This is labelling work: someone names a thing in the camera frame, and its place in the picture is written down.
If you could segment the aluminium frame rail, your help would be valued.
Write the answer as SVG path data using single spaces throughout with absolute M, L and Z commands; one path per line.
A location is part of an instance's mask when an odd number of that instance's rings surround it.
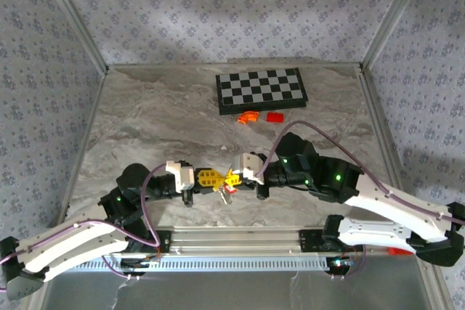
M 83 135 L 83 138 L 81 140 L 80 147 L 79 147 L 79 150 L 78 150 L 78 153 L 77 153 L 76 162 L 74 163 L 73 169 L 72 169 L 71 174 L 70 174 L 70 181 L 68 182 L 68 185 L 66 187 L 65 195 L 64 195 L 63 200 L 61 202 L 60 209 L 57 212 L 57 215 L 56 215 L 56 217 L 55 217 L 55 219 L 53 221 L 54 226 L 57 226 L 57 225 L 63 223 L 64 220 L 66 219 L 66 214 L 68 212 L 68 206 L 69 206 L 70 200 L 71 200 L 71 198 L 73 196 L 73 191 L 74 191 L 74 188 L 76 186 L 76 182 L 78 180 L 78 175 L 80 173 L 81 166 L 82 166 L 82 163 L 84 161 L 84 156 L 86 154 L 86 149 L 87 149 L 87 146 L 88 146 L 88 143 L 89 143 L 89 140 L 90 140 L 90 135 L 91 135 L 92 127 L 93 127 L 93 124 L 94 124 L 95 115 L 97 113 L 97 108 L 98 108 L 99 103 L 100 103 L 100 98 L 102 96 L 102 90 L 104 88 L 105 80 L 106 80 L 107 76 L 108 76 L 108 70 L 106 70 L 102 74 L 101 79 L 99 81 L 99 85 L 97 87 L 97 92 L 96 92 L 96 95 L 95 95 L 95 98 L 94 98 L 94 102 L 92 104 L 92 108 L 91 108 L 91 111 L 90 111 L 90 114 L 89 114 L 89 118 L 88 118 L 88 121 L 86 122 L 86 128 L 84 130 L 84 135 Z
M 402 179 L 402 170 L 399 156 L 396 153 L 392 133 L 381 105 L 381 99 L 374 85 L 371 72 L 362 65 L 358 66 L 358 79 L 360 87 L 368 106 L 368 112 L 379 143 L 381 156 L 387 171 L 387 184 L 398 189 L 405 189 Z

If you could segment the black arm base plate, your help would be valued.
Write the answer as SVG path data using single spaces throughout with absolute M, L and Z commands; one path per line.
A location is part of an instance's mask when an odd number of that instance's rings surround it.
M 301 229 L 298 231 L 300 250 L 303 253 L 326 251 L 326 242 L 322 238 L 322 229 Z
M 170 230 L 158 230 L 157 231 L 158 239 L 160 244 L 157 248 L 143 245 L 141 251 L 145 253 L 168 253 L 171 245 L 171 235 L 172 231 Z

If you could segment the grey metal sheet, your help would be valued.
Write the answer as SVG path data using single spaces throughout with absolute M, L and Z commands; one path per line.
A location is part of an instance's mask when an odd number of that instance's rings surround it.
M 416 269 L 323 272 L 172 272 L 125 281 L 110 272 L 58 277 L 31 310 L 442 310 Z

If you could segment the aluminium frame post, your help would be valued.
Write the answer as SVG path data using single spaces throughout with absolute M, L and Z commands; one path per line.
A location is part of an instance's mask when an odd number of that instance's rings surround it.
M 432 310 L 455 310 L 440 267 L 422 262 L 422 279 Z
M 392 0 L 360 63 L 363 72 L 370 70 L 392 35 L 411 0 Z

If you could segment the small black circuit board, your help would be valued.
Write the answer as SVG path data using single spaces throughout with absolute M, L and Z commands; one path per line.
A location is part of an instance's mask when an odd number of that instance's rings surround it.
M 326 261 L 329 268 L 327 273 L 335 276 L 345 276 L 354 264 L 348 257 L 329 257 Z
M 120 262 L 121 269 L 148 269 L 158 265 L 159 258 L 123 258 Z

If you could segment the silver keys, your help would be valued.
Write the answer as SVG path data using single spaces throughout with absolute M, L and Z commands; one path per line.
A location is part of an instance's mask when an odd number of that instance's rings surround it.
M 230 205 L 233 202 L 233 199 L 232 199 L 233 194 L 229 194 L 228 192 L 225 191 L 225 189 L 224 189 L 225 184 L 226 183 L 222 184 L 219 187 L 218 193 L 220 194 L 220 197 L 221 197 L 222 201 L 224 202 L 224 204 Z

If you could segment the black and grey chessboard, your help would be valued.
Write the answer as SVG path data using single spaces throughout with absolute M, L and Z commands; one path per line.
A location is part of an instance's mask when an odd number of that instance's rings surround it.
M 216 76 L 220 115 L 305 107 L 308 96 L 298 68 Z

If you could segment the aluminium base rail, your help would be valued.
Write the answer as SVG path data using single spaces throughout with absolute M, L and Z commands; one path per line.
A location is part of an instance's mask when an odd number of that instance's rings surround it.
M 320 227 L 160 227 L 170 230 L 171 245 L 166 256 L 337 256 L 362 255 L 362 248 L 336 251 L 326 244 L 325 252 L 303 253 L 298 231 Z

